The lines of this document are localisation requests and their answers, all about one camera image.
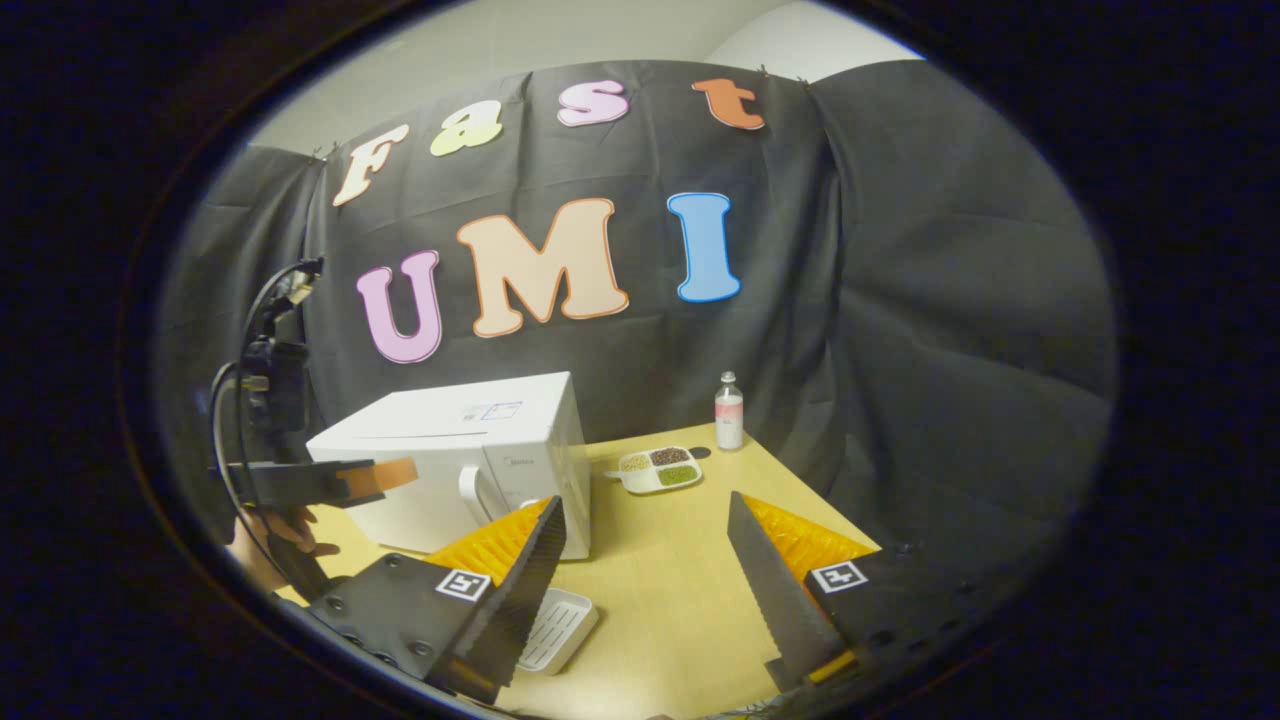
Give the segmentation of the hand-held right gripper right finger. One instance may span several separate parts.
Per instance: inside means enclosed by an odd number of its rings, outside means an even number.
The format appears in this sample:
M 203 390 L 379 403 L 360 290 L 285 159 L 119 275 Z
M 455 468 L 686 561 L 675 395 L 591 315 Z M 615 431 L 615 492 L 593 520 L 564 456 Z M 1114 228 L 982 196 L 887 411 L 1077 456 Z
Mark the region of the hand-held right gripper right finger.
M 868 693 L 947 648 L 1001 598 L 918 553 L 870 550 L 741 492 L 727 536 L 771 633 L 781 691 Z

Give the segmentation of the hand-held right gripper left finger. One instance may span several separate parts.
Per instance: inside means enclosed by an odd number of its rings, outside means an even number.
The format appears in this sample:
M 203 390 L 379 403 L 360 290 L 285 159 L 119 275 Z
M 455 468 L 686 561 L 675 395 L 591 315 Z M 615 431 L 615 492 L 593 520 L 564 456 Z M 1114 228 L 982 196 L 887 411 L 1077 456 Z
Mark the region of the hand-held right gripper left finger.
M 566 541 L 562 498 L 535 500 L 425 560 L 383 555 L 307 602 L 305 620 L 375 666 L 492 703 L 512 680 Z

